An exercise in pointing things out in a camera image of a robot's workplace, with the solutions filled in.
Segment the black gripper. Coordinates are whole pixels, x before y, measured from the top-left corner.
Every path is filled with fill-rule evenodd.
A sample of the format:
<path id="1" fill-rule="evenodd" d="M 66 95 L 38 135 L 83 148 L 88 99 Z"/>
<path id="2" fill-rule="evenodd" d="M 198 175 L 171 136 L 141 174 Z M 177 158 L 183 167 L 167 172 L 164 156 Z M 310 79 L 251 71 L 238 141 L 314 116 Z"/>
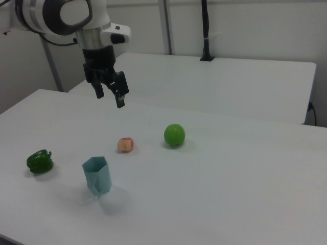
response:
<path id="1" fill-rule="evenodd" d="M 98 50 L 83 49 L 85 77 L 92 85 L 98 99 L 104 97 L 102 85 L 106 85 L 115 95 L 117 108 L 125 105 L 125 95 L 129 93 L 124 72 L 115 71 L 115 54 L 112 46 Z"/>

